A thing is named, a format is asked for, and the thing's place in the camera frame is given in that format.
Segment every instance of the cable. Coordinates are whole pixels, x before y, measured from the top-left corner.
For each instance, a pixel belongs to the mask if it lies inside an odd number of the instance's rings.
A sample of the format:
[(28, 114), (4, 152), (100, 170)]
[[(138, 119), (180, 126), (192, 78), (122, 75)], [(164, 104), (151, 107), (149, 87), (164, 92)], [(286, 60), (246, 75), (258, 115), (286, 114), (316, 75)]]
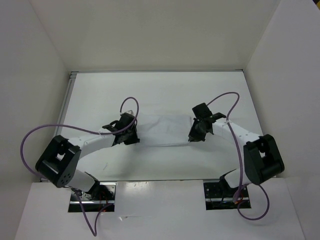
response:
[(266, 197), (266, 210), (264, 211), (264, 213), (261, 216), (256, 217), (256, 218), (250, 218), (250, 217), (247, 217), (242, 214), (242, 212), (240, 211), (240, 206), (241, 206), (241, 204), (248, 202), (249, 200), (243, 200), (243, 201), (239, 202), (239, 204), (237, 206), (238, 213), (241, 215), (241, 217), (243, 217), (244, 219), (250, 220), (250, 221), (256, 221), (256, 220), (262, 219), (265, 215), (267, 215), (269, 208), (270, 208), (270, 200), (269, 200), (269, 196), (268, 196), (266, 190), (261, 185), (258, 185), (258, 186), (262, 189), (262, 191)]
[(234, 140), (234, 143), (235, 143), (235, 147), (236, 147), (236, 151), (238, 153), (238, 158), (239, 158), (239, 167), (240, 167), (239, 187), (238, 187), (238, 190), (235, 192), (234, 197), (233, 197), (233, 199), (238, 200), (240, 192), (241, 192), (241, 189), (242, 189), (242, 182), (243, 182), (243, 178), (244, 178), (244, 169), (243, 169), (243, 163), (242, 163), (242, 157), (241, 157), (241, 151), (240, 151), (239, 143), (238, 143), (236, 134), (235, 134), (230, 122), (229, 122), (229, 116), (230, 116), (231, 112), (233, 111), (233, 109), (238, 104), (239, 99), (240, 99), (240, 95), (236, 91), (225, 92), (225, 93), (220, 94), (219, 96), (215, 97), (213, 100), (211, 100), (207, 104), (207, 106), (209, 106), (211, 103), (213, 103), (218, 98), (221, 98), (222, 96), (228, 95), (228, 94), (235, 94), (237, 96), (237, 99), (236, 99), (235, 103), (232, 105), (232, 107), (230, 108), (229, 112), (226, 115), (226, 123), (227, 123), (227, 125), (228, 125), (228, 127), (230, 129), (231, 134), (232, 134), (232, 137), (233, 137), (233, 140)]
[(96, 132), (96, 131), (90, 131), (90, 130), (87, 130), (87, 129), (83, 129), (81, 127), (77, 127), (77, 126), (71, 126), (71, 125), (66, 125), (66, 124), (44, 124), (44, 125), (40, 125), (40, 126), (37, 126), (35, 127), (34, 129), (30, 130), (25, 136), (24, 138), (22, 139), (21, 141), (21, 145), (20, 145), (20, 157), (21, 157), (21, 160), (22, 160), (22, 163), (23, 165), (29, 170), (29, 172), (31, 172), (32, 174), (36, 175), (37, 177), (40, 177), (40, 178), (43, 178), (44, 176), (42, 176), (42, 174), (32, 170), (29, 165), (27, 164), (26, 160), (25, 160), (25, 156), (24, 156), (24, 145), (25, 145), (25, 141), (26, 139), (29, 137), (30, 134), (32, 134), (33, 132), (39, 130), (39, 129), (42, 129), (42, 128), (47, 128), (47, 127), (64, 127), (64, 128), (69, 128), (69, 129), (75, 129), (75, 130), (78, 130), (78, 131), (82, 131), (82, 132), (85, 132), (85, 133), (89, 133), (89, 134), (94, 134), (94, 135), (114, 135), (114, 134), (119, 134), (119, 133), (122, 133), (123, 131), (127, 130), (128, 128), (130, 128), (137, 120), (137, 117), (138, 117), (138, 114), (139, 114), (139, 103), (137, 101), (137, 99), (135, 99), (133, 96), (130, 96), (130, 97), (127, 97), (121, 104), (121, 107), (120, 107), (120, 112), (125, 104), (125, 102), (129, 99), (133, 99), (136, 103), (136, 114), (134, 116), (134, 119), (132, 120), (132, 122), (124, 127), (123, 129), (121, 130), (118, 130), (118, 131), (114, 131), (114, 132)]
[(220, 201), (219, 205), (221, 205), (223, 203), (224, 199), (225, 199), (225, 194), (222, 193), (222, 197), (221, 197), (221, 201)]
[(79, 201), (79, 205), (80, 205), (81, 211), (82, 211), (82, 213), (83, 213), (83, 216), (84, 216), (84, 219), (85, 219), (86, 224), (88, 225), (89, 229), (91, 230), (93, 236), (96, 237), (96, 236), (97, 236), (97, 221), (98, 221), (98, 217), (99, 217), (100, 213), (102, 213), (107, 207), (113, 205), (113, 203), (107, 204), (106, 206), (104, 206), (103, 208), (101, 208), (100, 211), (97, 213), (97, 215), (96, 215), (96, 217), (95, 217), (95, 220), (94, 220), (94, 230), (93, 230), (93, 228), (92, 228), (92, 226), (91, 226), (91, 224), (90, 224), (90, 222), (89, 222), (89, 220), (88, 220), (88, 217), (87, 217), (87, 214), (86, 214), (84, 205), (83, 205), (83, 203), (82, 203), (82, 201), (81, 201), (80, 196), (78, 195), (78, 192), (77, 192), (76, 190), (74, 190), (74, 189), (72, 189), (72, 191), (75, 193), (76, 198), (77, 198), (78, 201)]
[[(238, 187), (238, 190), (235, 192), (235, 194), (234, 194), (234, 196), (233, 196), (233, 199), (234, 199), (234, 200), (238, 200), (239, 195), (240, 195), (240, 193), (241, 193), (241, 190), (242, 190), (244, 187), (246, 187), (247, 184), (246, 184), (246, 185), (242, 185), (242, 183), (243, 183), (243, 177), (244, 177), (244, 169), (243, 169), (243, 163), (242, 163), (242, 156), (241, 156), (240, 146), (239, 146), (239, 143), (238, 143), (236, 134), (235, 134), (235, 132), (234, 132), (234, 130), (233, 130), (230, 122), (229, 122), (229, 116), (230, 116), (232, 110), (235, 108), (235, 106), (236, 106), (237, 103), (239, 102), (240, 95), (239, 95), (238, 92), (235, 92), (235, 91), (225, 92), (225, 93), (223, 93), (223, 94), (215, 97), (213, 100), (211, 100), (211, 101), (207, 104), (207, 106), (209, 106), (211, 103), (213, 103), (213, 102), (214, 102), (215, 100), (217, 100), (218, 98), (220, 98), (220, 97), (222, 97), (222, 96), (224, 96), (224, 95), (228, 95), (228, 94), (235, 94), (235, 95), (237, 95), (237, 99), (236, 99), (235, 103), (233, 104), (233, 106), (230, 108), (229, 112), (228, 112), (227, 115), (226, 115), (226, 122), (227, 122), (227, 125), (228, 125), (228, 127), (229, 127), (229, 129), (230, 129), (230, 132), (231, 132), (231, 134), (232, 134), (232, 137), (233, 137), (233, 140), (234, 140), (234, 143), (235, 143), (235, 147), (236, 147), (236, 151), (237, 151), (237, 154), (238, 154), (238, 158), (239, 158), (239, 167), (240, 167), (239, 187)], [(270, 208), (270, 200), (269, 200), (269, 197), (268, 197), (267, 192), (265, 191), (265, 189), (264, 189), (261, 185), (258, 185), (258, 186), (262, 189), (263, 193), (265, 194), (266, 201), (267, 201), (266, 210), (265, 210), (265, 212), (264, 212), (261, 216), (256, 217), (256, 218), (249, 218), (249, 217), (243, 215), (243, 214), (240, 212), (240, 206), (241, 206), (241, 204), (243, 204), (244, 202), (246, 202), (246, 201), (248, 201), (248, 200), (241, 201), (241, 202), (239, 202), (238, 205), (237, 205), (237, 210), (238, 210), (239, 214), (241, 215), (241, 217), (243, 217), (244, 219), (250, 220), (250, 221), (256, 221), (256, 220), (262, 219), (265, 215), (267, 215), (267, 213), (268, 213), (268, 211), (269, 211), (269, 208)]]
[(101, 192), (99, 194), (99, 208), (98, 208), (99, 211), (100, 211), (100, 208), (101, 208)]

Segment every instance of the fabric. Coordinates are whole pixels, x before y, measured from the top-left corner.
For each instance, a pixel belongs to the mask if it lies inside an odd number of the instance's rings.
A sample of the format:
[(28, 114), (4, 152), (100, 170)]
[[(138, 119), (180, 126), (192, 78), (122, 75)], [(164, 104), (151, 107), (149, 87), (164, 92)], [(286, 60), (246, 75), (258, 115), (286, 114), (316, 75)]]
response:
[(137, 135), (139, 145), (179, 146), (188, 144), (188, 135), (192, 127), (189, 115), (147, 115), (138, 116)]

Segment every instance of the black bracket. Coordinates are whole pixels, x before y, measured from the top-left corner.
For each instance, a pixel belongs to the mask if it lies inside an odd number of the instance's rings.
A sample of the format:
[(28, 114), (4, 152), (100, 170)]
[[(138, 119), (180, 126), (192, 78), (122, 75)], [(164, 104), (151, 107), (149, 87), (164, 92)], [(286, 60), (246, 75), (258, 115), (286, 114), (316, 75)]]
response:
[[(127, 127), (134, 119), (135, 117), (133, 115), (125, 112), (121, 115), (119, 120), (113, 121), (110, 124), (103, 126), (102, 128), (108, 129), (110, 132), (116, 132)], [(121, 144), (121, 143), (124, 143), (125, 145), (130, 145), (130, 144), (136, 144), (140, 142), (140, 139), (138, 138), (138, 135), (137, 135), (136, 123), (134, 123), (127, 130), (114, 135), (115, 135), (115, 139), (112, 146)]]
[(243, 146), (244, 170), (249, 180), (259, 185), (285, 170), (275, 139), (266, 134)]
[(219, 187), (220, 189), (222, 190), (223, 194), (224, 195), (231, 195), (233, 196), (236, 191), (238, 190), (238, 187), (234, 187), (234, 188), (231, 188), (229, 186), (229, 184), (227, 183), (226, 181), (226, 175), (233, 172), (234, 170), (232, 171), (228, 171), (227, 173), (223, 174), (220, 178), (219, 178)]
[(35, 169), (57, 188), (67, 185), (73, 178), (81, 149), (61, 135), (55, 136), (36, 162)]
[(220, 112), (213, 114), (205, 103), (195, 106), (192, 111), (195, 118), (189, 132), (189, 142), (205, 141), (207, 133), (214, 134), (212, 124), (218, 119), (226, 118)]
[(113, 193), (110, 192), (105, 185), (101, 184), (100, 181), (91, 174), (87, 172), (86, 174), (88, 174), (94, 180), (94, 184), (92, 185), (92, 187), (89, 189), (89, 191), (85, 192), (87, 195), (91, 196), (92, 200), (99, 200), (99, 196), (101, 194), (103, 194), (104, 197), (108, 200), (111, 200), (113, 198)]

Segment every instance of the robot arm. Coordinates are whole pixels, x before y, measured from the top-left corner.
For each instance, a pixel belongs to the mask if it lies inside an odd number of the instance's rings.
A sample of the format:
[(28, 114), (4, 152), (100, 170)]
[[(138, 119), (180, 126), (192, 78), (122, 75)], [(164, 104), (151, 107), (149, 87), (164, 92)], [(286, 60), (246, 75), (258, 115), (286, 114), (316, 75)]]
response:
[[(195, 119), (189, 133), (190, 142), (204, 141), (207, 133), (218, 135), (234, 144), (234, 137), (221, 113), (212, 114), (205, 103), (192, 109)], [(242, 165), (244, 166), (242, 184), (259, 185), (282, 173), (285, 165), (281, 158), (275, 139), (266, 134), (260, 136), (230, 122), (240, 147)], [(228, 172), (220, 177), (224, 191), (234, 192), (239, 186), (240, 169)]]
[(68, 186), (82, 190), (89, 195), (99, 192), (100, 182), (86, 172), (77, 170), (80, 158), (103, 148), (124, 143), (126, 145), (138, 143), (136, 125), (113, 135), (128, 126), (134, 120), (130, 113), (123, 113), (119, 121), (113, 121), (100, 129), (98, 135), (87, 134), (70, 139), (61, 135), (55, 136), (35, 165), (35, 169), (44, 175), (57, 188)]

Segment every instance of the white table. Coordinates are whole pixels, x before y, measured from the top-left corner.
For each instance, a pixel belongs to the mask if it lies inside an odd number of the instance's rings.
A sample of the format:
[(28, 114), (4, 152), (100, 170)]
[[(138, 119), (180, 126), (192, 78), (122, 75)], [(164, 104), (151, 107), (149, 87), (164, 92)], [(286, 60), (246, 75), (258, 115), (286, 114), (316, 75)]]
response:
[[(203, 181), (118, 182), (114, 212), (103, 213), (93, 237), (81, 212), (68, 213), (70, 190), (52, 183), (33, 183), (15, 240), (303, 240), (299, 220), (282, 178), (262, 184), (269, 194), (269, 213), (244, 220), (236, 209), (206, 210)], [(252, 209), (261, 215), (266, 198), (249, 185)], [(96, 212), (88, 212), (93, 224)]]
[[(108, 72), (78, 73), (62, 112), (60, 123), (93, 131), (119, 119), (119, 108), (136, 97), (144, 114), (188, 114), (192, 108), (219, 94), (236, 91), (240, 101), (231, 120), (262, 134), (248, 86), (241, 71), (233, 72)], [(227, 95), (210, 106), (213, 113), (227, 114), (236, 100)], [(128, 101), (124, 110), (136, 110)], [(66, 138), (83, 135), (58, 129)], [(215, 179), (237, 168), (236, 148), (224, 139), (207, 135), (205, 142), (180, 147), (117, 145), (82, 158), (77, 168), (106, 181)]]

